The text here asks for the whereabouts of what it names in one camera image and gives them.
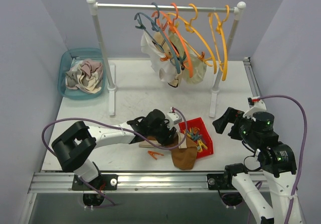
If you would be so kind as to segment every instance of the table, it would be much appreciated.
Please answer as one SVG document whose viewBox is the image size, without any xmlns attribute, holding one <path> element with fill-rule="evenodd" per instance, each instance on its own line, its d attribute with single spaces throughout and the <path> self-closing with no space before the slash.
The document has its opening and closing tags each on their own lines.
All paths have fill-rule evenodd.
<svg viewBox="0 0 321 224">
<path fill-rule="evenodd" d="M 219 135 L 212 126 L 209 107 L 211 87 L 213 85 L 213 68 L 208 67 L 204 81 L 197 85 L 188 85 L 185 82 L 178 88 L 172 88 L 161 82 L 150 67 L 149 60 L 111 60 L 116 66 L 116 115 L 108 115 L 108 90 L 95 99 L 71 100 L 63 98 L 57 119 L 80 117 L 116 125 L 139 116 L 146 116 L 157 108 L 168 112 L 171 106 L 183 112 L 187 120 L 202 117 L 205 126 L 213 140 L 214 155 L 196 160 L 193 171 L 221 171 L 225 165 L 243 163 L 247 151 L 240 141 L 230 139 L 227 134 L 231 125 Z M 219 118 L 227 109 L 233 107 L 239 110 L 249 108 L 247 97 L 252 96 L 250 84 L 242 61 L 229 61 L 228 76 L 220 84 L 216 118 Z M 73 124 L 72 121 L 56 124 L 53 129 L 50 143 Z M 153 159 L 148 150 L 163 153 L 164 156 Z M 178 171 L 172 163 L 171 152 L 156 148 L 139 148 L 138 144 L 117 144 L 93 150 L 89 156 L 101 171 Z M 248 168 L 257 167 L 250 158 L 246 164 Z M 59 171 L 60 164 L 55 156 L 47 151 L 43 171 Z"/>
</svg>

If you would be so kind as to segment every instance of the red box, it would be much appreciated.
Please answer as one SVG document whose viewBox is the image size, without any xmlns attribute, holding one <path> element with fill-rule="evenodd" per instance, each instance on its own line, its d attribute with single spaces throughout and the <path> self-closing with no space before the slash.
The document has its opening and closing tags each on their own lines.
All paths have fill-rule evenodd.
<svg viewBox="0 0 321 224">
<path fill-rule="evenodd" d="M 179 126 L 180 126 L 180 131 L 181 133 L 184 132 L 185 130 L 185 123 L 184 122 L 181 122 L 179 123 Z M 203 139 L 205 141 L 205 144 L 207 146 L 207 150 L 203 149 L 202 152 L 198 152 L 197 153 L 197 159 L 199 158 L 202 158 L 202 157 L 205 157 L 205 156 L 208 156 L 208 155 L 213 155 L 214 154 L 214 148 L 213 148 L 213 141 L 209 135 L 209 133 L 207 132 L 207 129 L 205 127 L 205 124 L 202 120 L 202 118 L 196 118 L 196 119 L 193 119 L 193 120 L 188 120 L 187 121 L 187 128 L 192 128 L 192 127 L 197 127 L 200 129 L 200 135 L 203 136 Z"/>
</svg>

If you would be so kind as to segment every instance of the screw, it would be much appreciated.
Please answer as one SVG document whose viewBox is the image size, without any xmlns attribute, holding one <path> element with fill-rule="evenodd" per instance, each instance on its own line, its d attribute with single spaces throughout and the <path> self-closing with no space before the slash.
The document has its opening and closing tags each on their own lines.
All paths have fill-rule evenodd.
<svg viewBox="0 0 321 224">
<path fill-rule="evenodd" d="M 208 184 L 209 184 L 209 185 L 214 185 L 214 184 L 215 184 L 214 178 L 210 178 L 210 179 L 208 180 Z"/>
<path fill-rule="evenodd" d="M 111 180 L 110 180 L 110 185 L 111 185 L 111 186 L 117 185 L 117 180 L 116 180 L 116 179 L 111 179 Z"/>
</svg>

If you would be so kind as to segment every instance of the clothes rack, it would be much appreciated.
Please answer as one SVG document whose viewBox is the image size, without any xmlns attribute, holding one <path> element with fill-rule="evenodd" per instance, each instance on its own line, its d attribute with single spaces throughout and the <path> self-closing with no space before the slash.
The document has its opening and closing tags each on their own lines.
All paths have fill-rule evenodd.
<svg viewBox="0 0 321 224">
<path fill-rule="evenodd" d="M 87 0 L 87 3 L 89 4 L 89 10 L 92 15 L 92 19 L 94 22 L 97 39 L 99 43 L 99 47 L 101 50 L 102 58 L 104 61 L 104 64 L 106 66 L 106 76 L 108 81 L 108 90 L 109 90 L 109 115 L 113 116 L 115 115 L 115 93 L 117 91 L 117 86 L 115 84 L 115 65 L 109 64 L 108 57 L 107 57 L 107 51 L 104 44 L 104 40 L 101 34 L 99 19 L 98 19 L 98 9 L 136 9 L 136 10 L 156 10 L 156 7 L 154 5 L 130 5 L 130 4 L 102 4 L 98 3 L 96 0 Z M 173 6 L 158 6 L 159 10 L 162 11 L 175 11 L 175 8 Z M 177 6 L 179 11 L 182 12 L 193 12 L 194 8 L 190 6 Z M 243 15 L 243 12 L 246 8 L 245 2 L 239 2 L 236 7 L 230 8 L 230 13 L 234 14 L 234 22 L 230 31 L 230 35 L 227 40 L 227 53 L 229 54 L 233 39 L 235 36 L 236 29 L 238 27 L 239 21 Z M 217 12 L 217 13 L 226 13 L 226 8 L 216 8 L 216 7 L 198 7 L 198 12 Z M 217 76 L 214 80 L 214 84 L 212 87 L 212 97 L 211 97 L 211 104 L 210 104 L 210 111 L 209 116 L 214 117 L 215 116 L 215 110 L 216 110 L 216 102 L 217 102 L 217 96 L 220 91 L 219 89 L 219 83 L 221 81 L 222 77 L 222 71 L 220 68 L 218 68 Z"/>
</svg>

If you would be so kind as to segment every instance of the teal basket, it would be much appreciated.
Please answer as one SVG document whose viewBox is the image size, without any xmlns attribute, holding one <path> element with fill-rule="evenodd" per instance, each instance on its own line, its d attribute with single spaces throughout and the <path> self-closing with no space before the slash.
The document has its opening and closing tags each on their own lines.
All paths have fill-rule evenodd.
<svg viewBox="0 0 321 224">
<path fill-rule="evenodd" d="M 68 72 L 76 61 L 84 60 L 90 58 L 95 61 L 100 61 L 103 63 L 104 74 L 102 78 L 101 90 L 97 93 L 86 93 L 79 89 L 73 90 L 66 88 L 66 76 L 65 72 Z M 106 81 L 106 69 L 105 64 L 102 59 L 101 51 L 97 48 L 75 48 L 65 52 L 61 57 L 59 76 L 58 76 L 58 91 L 63 97 L 68 97 L 74 100 L 86 100 L 91 98 L 96 98 L 101 95 L 105 88 Z"/>
</svg>

